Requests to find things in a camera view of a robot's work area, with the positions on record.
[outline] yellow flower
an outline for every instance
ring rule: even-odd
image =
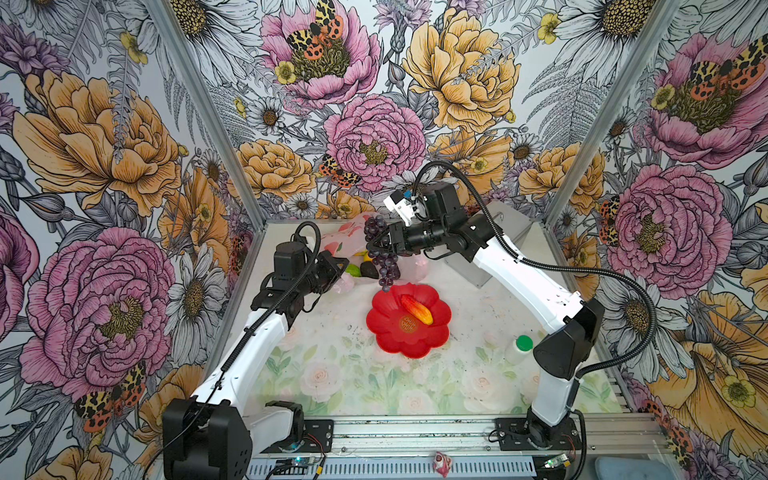
[[[562,22],[556,13],[548,13],[541,17],[541,27],[538,29],[538,39],[544,40],[549,45],[555,41],[558,36],[554,34],[554,29]]]
[[[68,447],[27,480],[109,480],[111,464],[112,454],[98,447],[91,447],[87,454],[79,447]]]
[[[184,184],[184,194],[170,195],[157,220],[161,244],[172,253],[185,251],[197,255],[203,244],[213,249],[214,259],[227,272],[230,260],[227,209],[214,193],[214,182],[196,167],[192,180]]]
[[[242,100],[240,100],[240,97],[235,97],[235,108],[237,109],[237,114],[240,115],[243,119],[248,117],[248,114],[245,112],[245,104]]]
[[[288,200],[291,195],[306,193],[316,185],[312,164],[280,142],[257,140],[245,143],[235,155],[256,198],[268,193]],[[231,180],[228,180],[227,189],[232,195],[236,194],[234,185],[230,185]]]
[[[483,132],[496,123],[494,117],[509,112],[509,101],[518,83],[520,65],[510,52],[499,56],[498,34],[481,30],[480,21],[455,8],[445,12],[442,31],[428,23],[413,34],[402,67],[416,79],[416,93],[431,91],[438,101],[435,124]],[[479,73],[467,70],[482,61],[487,68]]]
[[[491,182],[499,185],[504,180],[504,163],[508,159],[511,143],[510,137],[494,139],[490,135],[480,135],[475,138],[471,131],[459,128],[439,135],[429,151],[461,168],[477,191],[486,194],[492,188]],[[457,193],[462,204],[474,203],[462,182],[458,183]]]
[[[650,105],[656,110],[663,110],[669,105],[672,97],[674,97],[674,86],[666,84],[656,90],[656,94],[654,94],[654,97],[650,100]]]
[[[534,168],[520,174],[520,195],[534,195],[541,198],[548,192],[557,191],[563,183],[566,173],[571,168],[581,142],[566,148],[555,147],[533,157]],[[603,170],[605,155],[599,151],[592,158],[592,163],[579,180],[576,191],[571,196],[570,204],[580,215],[587,215],[603,196]]]
[[[120,34],[120,43],[128,50],[128,56],[131,57],[134,63],[147,64],[147,54],[139,50],[139,42],[136,40],[136,37],[124,31]]]
[[[690,298],[689,323],[696,340],[678,336],[694,368],[680,378],[648,384],[680,424],[712,439],[733,430],[736,455],[764,452],[768,445],[768,323],[731,292],[706,290]]]
[[[292,84],[296,81],[296,67],[289,61],[281,61],[275,67],[277,81],[283,85]]]
[[[375,211],[376,209],[365,198],[340,191],[334,197],[328,195],[328,204],[320,204],[315,217],[349,219],[357,217],[362,212]]]
[[[563,240],[563,254],[569,266],[601,267],[600,256],[598,255],[598,239],[588,237],[586,233],[578,237],[576,232],[573,232],[570,237]],[[585,300],[591,299],[598,289],[600,276],[593,273],[579,273],[574,276],[578,291],[581,292]]]
[[[755,387],[745,379],[739,380],[736,376],[725,377],[725,385],[720,390],[726,402],[730,402],[737,408],[755,406]]]
[[[16,113],[13,138],[27,155],[29,167],[41,178],[44,192],[84,192],[81,207],[91,208],[107,189],[123,192],[149,217],[163,197],[181,186],[176,141],[148,98],[131,94],[134,107],[123,142],[122,160],[115,158],[112,98],[118,93],[103,78],[86,85],[69,73],[50,70],[42,81],[30,74],[27,89],[46,115]]]

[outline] pink peony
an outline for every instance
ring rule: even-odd
[[[384,180],[417,170],[424,160],[426,141],[419,117],[381,95],[355,98],[325,127],[328,154],[362,178],[360,190],[381,190]]]
[[[39,262],[38,247],[29,233],[0,211],[0,341],[16,324],[24,304],[24,284]]]
[[[36,336],[24,345],[22,378],[78,399],[114,387],[141,360],[156,372],[170,350],[163,329],[174,281],[160,247],[128,228],[54,253],[29,290]]]
[[[302,108],[317,109],[328,104],[341,104],[356,94],[370,91],[376,84],[381,56],[377,35],[368,36],[354,8],[348,13],[338,0],[334,1],[334,5],[336,14],[343,20],[342,41],[344,50],[349,54],[349,66],[340,76],[326,74],[320,78],[311,78],[309,82],[299,78],[285,84],[285,89]],[[261,23],[262,49],[267,52],[267,55],[262,56],[264,66],[274,69],[281,61],[291,62],[293,49],[288,45],[286,37],[295,31],[308,30],[314,21],[314,5],[308,14],[296,10],[294,16],[288,16],[281,10],[279,17],[266,15]]]
[[[731,164],[768,135],[768,74],[743,91],[728,88],[705,101],[690,96],[692,64],[722,65],[748,45],[731,47],[730,39],[718,45],[715,37],[695,34],[669,62],[668,71],[656,77],[657,93],[645,126],[646,140],[654,151],[710,170]],[[674,87],[674,94],[668,85]]]
[[[619,244],[608,261],[655,283],[664,298],[693,295],[728,255],[733,231],[722,212],[715,180],[692,165],[643,167],[619,197]]]

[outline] green bottle cap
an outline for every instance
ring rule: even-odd
[[[515,340],[515,345],[517,345],[517,346],[518,346],[518,348],[519,348],[521,351],[523,351],[523,352],[527,352],[527,351],[529,351],[529,350],[533,349],[533,340],[531,339],[531,337],[530,337],[530,336],[527,336],[527,335],[520,335],[520,336],[519,336],[519,337],[518,337],[518,338]]]

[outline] butterfly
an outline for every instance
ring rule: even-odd
[[[350,188],[360,182],[360,176],[353,172],[344,171],[339,162],[328,154],[323,155],[318,171],[330,178],[334,184],[341,188]]]
[[[331,40],[338,40],[344,32],[344,20],[336,14],[333,0],[318,0],[315,7],[315,21],[309,30],[299,30],[288,35],[288,45],[297,53],[304,53],[307,60],[320,60],[324,48],[331,46]]]
[[[616,231],[614,220],[619,211],[619,196],[614,195],[600,207],[600,215],[603,217],[603,226],[600,228],[600,241],[609,247],[618,247],[619,233]]]
[[[739,56],[722,65],[714,61],[697,61],[690,67],[690,81],[694,86],[690,96],[705,101],[715,92],[724,95],[728,88],[745,90],[754,84],[766,70],[763,60],[768,58],[768,34],[753,41]]]
[[[74,411],[85,420],[83,430],[97,433],[107,427],[113,415],[136,406],[147,391],[147,364],[142,360],[128,371],[122,382],[112,390],[83,395],[74,403]]]

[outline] green fruit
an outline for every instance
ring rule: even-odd
[[[359,267],[359,266],[357,266],[357,265],[352,265],[351,263],[350,263],[350,264],[348,265],[348,267],[346,268],[346,272],[347,272],[349,275],[352,275],[352,276],[357,276],[357,277],[360,277],[360,276],[362,276],[362,275],[360,274],[360,267]]]

